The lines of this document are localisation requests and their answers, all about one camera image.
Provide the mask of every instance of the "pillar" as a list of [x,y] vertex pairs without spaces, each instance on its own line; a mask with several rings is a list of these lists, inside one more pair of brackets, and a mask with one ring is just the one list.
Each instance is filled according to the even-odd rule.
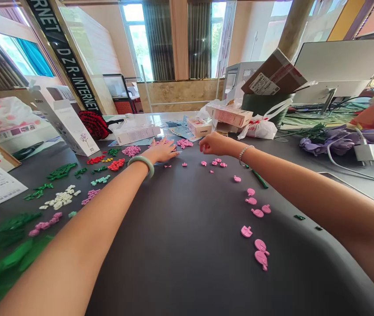
[[314,0],[293,0],[278,48],[291,60],[300,44],[300,39]]

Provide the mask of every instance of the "bracelet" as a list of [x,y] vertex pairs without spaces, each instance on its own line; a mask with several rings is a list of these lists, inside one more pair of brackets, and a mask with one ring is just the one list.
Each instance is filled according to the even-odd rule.
[[246,151],[247,149],[249,149],[249,148],[251,148],[251,147],[254,148],[254,146],[252,146],[252,145],[248,145],[248,146],[246,146],[246,147],[241,151],[240,155],[238,156],[238,161],[240,162],[240,165],[241,165],[241,166],[245,166],[245,163],[243,163],[243,162],[241,161],[242,158],[243,158],[243,154],[245,153],[245,151]]
[[129,160],[129,163],[127,164],[127,167],[135,161],[142,161],[145,164],[147,164],[147,166],[149,168],[149,173],[147,174],[146,179],[150,179],[153,176],[153,174],[155,173],[155,168],[153,167],[153,164],[151,163],[151,161],[149,159],[147,159],[146,157],[143,157],[143,156],[134,156],[133,158],[131,158]]

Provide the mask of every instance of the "blue curtain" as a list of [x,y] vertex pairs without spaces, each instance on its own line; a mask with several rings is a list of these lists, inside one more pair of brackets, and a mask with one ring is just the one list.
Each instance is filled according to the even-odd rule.
[[16,40],[29,59],[29,62],[33,69],[35,69],[37,75],[54,77],[51,68],[35,43],[17,37]]

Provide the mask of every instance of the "silver bracelet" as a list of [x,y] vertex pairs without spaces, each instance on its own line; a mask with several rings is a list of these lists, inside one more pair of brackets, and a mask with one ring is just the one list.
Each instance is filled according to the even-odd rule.
[[254,148],[254,146],[252,146],[252,145],[248,145],[247,147],[245,147],[245,148],[241,151],[240,155],[238,156],[238,161],[240,162],[240,165],[241,165],[241,166],[245,166],[245,163],[243,163],[243,162],[241,161],[242,158],[243,158],[243,154],[245,153],[245,151],[246,151],[247,149],[249,149],[249,148],[251,148],[251,147]]

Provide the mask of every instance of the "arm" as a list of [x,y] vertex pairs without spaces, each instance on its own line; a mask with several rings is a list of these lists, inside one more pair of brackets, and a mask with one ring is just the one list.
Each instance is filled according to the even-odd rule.
[[[205,154],[238,158],[247,145],[212,133],[200,142]],[[296,208],[331,233],[374,282],[374,201],[316,172],[254,148],[242,161]]]
[[[142,156],[164,162],[174,141]],[[50,242],[0,303],[0,315],[84,315],[102,262],[149,169],[136,161],[115,177]]]

